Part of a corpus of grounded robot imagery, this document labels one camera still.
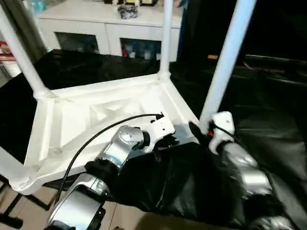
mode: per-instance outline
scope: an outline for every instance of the floor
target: floor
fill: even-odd
[[[3,66],[0,62],[0,87],[5,85],[9,81],[7,74],[4,71],[5,70],[3,69]]]
[[[43,187],[34,195],[47,204],[55,193],[56,190]],[[6,209],[16,194],[10,188],[2,192],[0,195],[0,212]],[[135,207],[113,202],[106,202],[104,209],[106,210],[106,215],[102,221],[101,230],[113,230],[116,227],[124,230],[222,230],[221,228],[182,218],[162,217],[153,213],[145,213]],[[50,211],[45,211],[22,197],[10,216],[18,217],[24,221],[22,230],[43,230],[46,227],[49,214]],[[13,228],[0,223],[0,230],[13,230]]]

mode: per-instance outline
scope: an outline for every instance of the black plastic sheet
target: black plastic sheet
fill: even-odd
[[[156,73],[159,63],[68,51],[52,51],[36,69],[50,89]],[[213,69],[171,65],[171,79],[200,116]],[[287,214],[307,230],[307,98],[305,79],[236,69],[220,110],[233,114],[237,135],[270,176]],[[0,146],[25,159],[36,101],[23,75],[0,88]],[[68,187],[76,178],[72,177]],[[58,187],[58,182],[47,186]],[[206,144],[189,143],[132,159],[112,191],[112,199],[144,211],[176,215],[219,226],[244,223],[236,186],[218,170]]]

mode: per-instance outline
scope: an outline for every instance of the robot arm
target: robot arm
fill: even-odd
[[[248,228],[292,230],[283,204],[274,196],[267,175],[259,168],[256,160],[234,142],[234,131],[230,112],[215,114],[209,149],[221,156],[227,176],[239,184]]]
[[[138,127],[121,126],[96,159],[85,165],[87,173],[81,174],[63,199],[56,203],[47,229],[99,229],[105,214],[103,204],[130,153],[134,150],[151,152],[159,140],[174,132],[167,117],[154,121],[144,131]]]

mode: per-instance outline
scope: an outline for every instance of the white pole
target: white pole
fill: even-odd
[[[36,173],[0,147],[0,174],[9,180],[15,191],[22,191],[36,179]]]
[[[163,15],[163,40],[161,44],[161,61],[158,75],[162,79],[169,79],[169,47],[172,27],[173,15],[173,0],[164,1],[164,15]]]
[[[37,71],[32,65],[26,51],[20,43],[14,29],[12,28],[2,6],[0,5],[0,31],[2,32],[6,42],[8,43],[14,57],[21,70],[24,73],[25,78],[29,82],[34,97],[41,97],[49,93],[49,89],[46,88],[41,81]]]
[[[201,112],[199,126],[203,133],[207,132],[208,122],[220,107],[256,1],[257,0],[238,0],[236,2],[235,11],[228,28],[223,49],[214,72],[205,105]]]

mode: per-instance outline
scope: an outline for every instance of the wire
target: wire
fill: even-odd
[[[226,133],[227,135],[231,136],[238,144],[240,144],[242,147],[245,148],[245,146],[243,145],[243,143],[240,141],[240,139],[238,137],[236,137],[234,134],[228,132],[226,129],[223,129],[217,125],[214,125],[215,128],[223,131],[224,133]]]
[[[96,133],[94,136],[92,136],[87,142],[85,142],[85,143],[81,146],[81,148],[76,152],[76,154],[73,156],[71,162],[69,163],[69,165],[68,165],[68,167],[67,167],[67,170],[66,170],[66,172],[65,172],[65,174],[64,174],[64,177],[63,177],[63,179],[62,179],[61,186],[60,186],[60,188],[59,188],[59,190],[58,190],[58,192],[57,192],[57,195],[56,195],[54,204],[56,204],[56,203],[59,201],[59,198],[60,198],[61,193],[62,193],[62,190],[63,190],[63,188],[64,188],[66,179],[67,179],[67,177],[68,177],[68,174],[69,174],[69,172],[70,172],[70,170],[71,170],[71,167],[72,167],[73,163],[76,161],[77,157],[80,155],[80,153],[82,152],[82,150],[85,149],[85,147],[86,147],[89,143],[91,143],[96,137],[98,137],[100,134],[102,134],[103,132],[107,131],[108,129],[111,129],[111,128],[113,128],[113,127],[115,127],[115,126],[117,126],[117,125],[119,125],[119,124],[121,124],[121,123],[124,123],[124,122],[126,122],[126,121],[130,121],[130,120],[133,120],[133,119],[135,119],[135,118],[144,117],[144,116],[156,116],[157,119],[158,119],[159,116],[163,116],[163,115],[161,115],[161,114],[141,114],[141,115],[137,115],[137,116],[128,117],[128,118],[126,118],[126,119],[124,119],[124,120],[117,121],[116,123],[114,123],[114,124],[112,124],[112,125],[110,125],[110,126],[104,128],[104,129],[100,130],[98,133]]]
[[[250,70],[254,70],[249,64],[247,64],[246,62],[243,61],[243,64]]]

